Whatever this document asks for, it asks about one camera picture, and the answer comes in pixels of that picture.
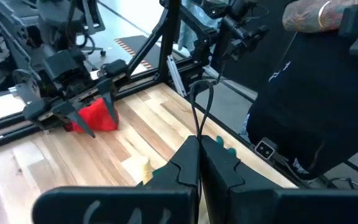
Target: wooden tabletop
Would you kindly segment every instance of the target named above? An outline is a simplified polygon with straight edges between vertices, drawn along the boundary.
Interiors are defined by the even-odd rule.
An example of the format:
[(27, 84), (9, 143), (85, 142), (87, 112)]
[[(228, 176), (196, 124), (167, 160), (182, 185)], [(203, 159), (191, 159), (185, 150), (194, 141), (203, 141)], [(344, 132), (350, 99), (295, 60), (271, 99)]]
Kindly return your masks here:
[[(87, 134), (55, 129), (0, 147), (0, 224), (30, 223), (35, 199), (62, 185), (135, 185), (141, 181), (137, 163), (147, 156), (153, 169), (166, 164), (184, 140), (195, 134), (190, 104), (164, 84), (115, 102), (119, 130)], [(20, 111), (21, 101), (0, 98), (0, 117)], [(257, 157), (216, 123), (207, 119), (203, 134), (224, 138), (247, 166), (282, 187), (293, 183)], [(208, 223), (200, 205), (200, 223)]]

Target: floor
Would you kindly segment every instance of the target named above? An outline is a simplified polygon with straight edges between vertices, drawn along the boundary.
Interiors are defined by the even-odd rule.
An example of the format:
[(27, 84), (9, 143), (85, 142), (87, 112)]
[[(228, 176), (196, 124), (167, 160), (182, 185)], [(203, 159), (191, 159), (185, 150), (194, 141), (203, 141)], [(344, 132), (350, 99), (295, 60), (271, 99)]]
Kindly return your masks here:
[[(133, 35), (149, 35), (160, 18), (162, 7), (158, 1), (99, 0), (99, 2), (99, 10), (104, 18), (106, 30), (95, 34), (93, 38), (98, 47), (103, 47), (107, 51), (107, 57), (101, 60), (99, 54), (96, 53), (91, 55), (89, 60), (97, 67), (104, 62), (111, 62), (119, 58), (128, 62), (131, 56), (118, 46), (114, 39)], [(139, 66), (135, 72), (141, 72), (143, 70), (145, 70), (145, 68)], [(211, 76), (216, 75), (213, 71), (208, 73)], [(252, 103), (235, 91), (232, 91), (228, 86), (233, 86), (252, 99), (255, 99), (257, 94), (230, 80), (225, 80), (225, 82), (225, 84), (219, 83), (214, 87), (215, 95), (211, 113), (226, 126), (238, 133), (241, 130), (242, 123)], [(207, 97), (207, 92), (201, 93), (197, 97), (197, 102), (200, 105), (205, 105)], [(358, 156), (354, 156), (351, 161), (358, 166)], [(326, 176), (328, 178), (350, 177), (352, 180), (358, 182), (358, 173), (346, 165), (340, 165), (334, 168), (328, 172)], [(318, 183), (314, 183), (314, 186), (320, 187)], [(343, 184), (341, 187), (348, 188), (348, 185)]]

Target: red cloth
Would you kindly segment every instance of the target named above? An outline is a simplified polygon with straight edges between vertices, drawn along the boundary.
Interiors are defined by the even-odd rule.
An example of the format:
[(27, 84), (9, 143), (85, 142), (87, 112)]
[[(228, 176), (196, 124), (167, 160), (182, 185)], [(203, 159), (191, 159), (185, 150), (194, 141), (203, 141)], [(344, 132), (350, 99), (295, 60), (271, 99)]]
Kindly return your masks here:
[[(118, 128), (119, 123), (118, 113), (116, 110), (115, 112), (118, 119), (117, 124), (110, 117), (103, 99), (99, 98), (93, 102), (91, 106), (80, 109), (78, 113), (93, 131), (114, 131)], [(71, 122), (71, 126), (72, 131), (78, 133), (84, 132), (84, 130), (74, 122)]]

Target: black shirt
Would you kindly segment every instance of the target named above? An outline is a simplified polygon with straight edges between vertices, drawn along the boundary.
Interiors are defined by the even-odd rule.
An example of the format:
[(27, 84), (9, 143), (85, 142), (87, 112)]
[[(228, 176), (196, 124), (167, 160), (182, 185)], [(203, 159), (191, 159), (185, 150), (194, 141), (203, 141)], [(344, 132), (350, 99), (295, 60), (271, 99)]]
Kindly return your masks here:
[(353, 42), (337, 32), (298, 33), (251, 116), (269, 111), (285, 126), (358, 141), (358, 57), (349, 55)]

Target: person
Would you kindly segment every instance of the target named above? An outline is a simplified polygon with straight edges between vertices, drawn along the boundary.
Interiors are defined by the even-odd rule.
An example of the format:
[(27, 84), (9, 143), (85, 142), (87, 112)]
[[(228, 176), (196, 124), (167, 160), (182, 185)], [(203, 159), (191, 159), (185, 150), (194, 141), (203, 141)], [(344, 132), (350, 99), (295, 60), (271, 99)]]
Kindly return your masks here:
[(358, 0), (295, 0), (282, 22), (297, 31), (280, 69), (251, 106), (244, 131), (263, 137), (303, 180), (323, 175), (358, 152), (358, 56), (338, 36), (344, 9)]

